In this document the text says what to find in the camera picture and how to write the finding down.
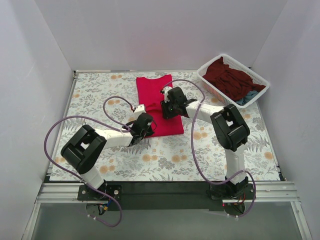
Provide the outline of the bright red t shirt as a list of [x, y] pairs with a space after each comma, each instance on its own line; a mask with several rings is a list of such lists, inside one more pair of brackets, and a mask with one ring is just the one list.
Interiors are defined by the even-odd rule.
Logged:
[[161, 90], [166, 84], [169, 84], [171, 87], [173, 85], [171, 81], [172, 76], [170, 74], [155, 79], [146, 77], [136, 78], [139, 104], [145, 106], [146, 113], [151, 115], [155, 121], [151, 125], [154, 131], [153, 137], [181, 135], [184, 133], [180, 116], [172, 119], [163, 118], [161, 101], [164, 100], [164, 95], [161, 93]]

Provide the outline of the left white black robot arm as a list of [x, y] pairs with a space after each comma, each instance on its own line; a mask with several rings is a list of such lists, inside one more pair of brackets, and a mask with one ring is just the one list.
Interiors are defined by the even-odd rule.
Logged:
[[130, 131], [94, 129], [83, 125], [62, 147], [61, 156], [77, 171], [90, 186], [89, 194], [95, 200], [106, 196], [104, 179], [95, 166], [101, 152], [107, 148], [131, 147], [151, 136], [153, 117], [145, 112], [129, 124]]

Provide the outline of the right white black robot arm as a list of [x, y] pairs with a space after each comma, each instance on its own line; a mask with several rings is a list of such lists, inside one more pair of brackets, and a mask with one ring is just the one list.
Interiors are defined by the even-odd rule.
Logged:
[[216, 198], [232, 199], [244, 196], [249, 185], [244, 150], [250, 129], [239, 110], [233, 104], [220, 107], [194, 98], [187, 99], [180, 87], [166, 86], [160, 93], [163, 95], [160, 105], [164, 119], [183, 116], [193, 121], [211, 123], [218, 143], [224, 148], [227, 165], [224, 181], [210, 181], [201, 171], [198, 161], [194, 161], [201, 177], [210, 184], [210, 194]]

